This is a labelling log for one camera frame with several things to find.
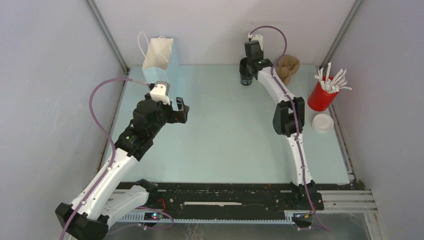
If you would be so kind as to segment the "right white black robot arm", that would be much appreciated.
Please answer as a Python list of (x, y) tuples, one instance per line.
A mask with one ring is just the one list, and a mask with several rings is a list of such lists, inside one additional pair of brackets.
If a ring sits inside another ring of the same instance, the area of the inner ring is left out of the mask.
[(244, 49), (246, 56), (239, 63), (240, 83), (249, 86), (253, 80), (257, 80), (264, 86), (276, 103), (272, 120), (274, 131), (286, 137), (291, 150), (291, 204), (297, 209), (323, 210), (322, 195), (310, 173), (303, 146), (305, 101), (302, 97), (294, 96), (278, 79), (272, 62), (264, 58), (258, 40), (245, 42)]

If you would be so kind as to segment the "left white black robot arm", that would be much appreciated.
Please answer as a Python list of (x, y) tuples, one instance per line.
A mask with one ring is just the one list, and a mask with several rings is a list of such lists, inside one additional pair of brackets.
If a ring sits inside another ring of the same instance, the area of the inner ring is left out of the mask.
[(70, 204), (60, 203), (55, 214), (62, 226), (60, 239), (102, 240), (109, 229), (137, 207), (153, 208), (158, 202), (154, 185), (136, 184), (120, 197), (109, 200), (123, 177), (153, 146), (165, 124), (187, 122), (189, 106), (176, 98), (177, 110), (149, 95), (133, 111), (133, 118), (113, 144), (112, 155), (94, 179)]

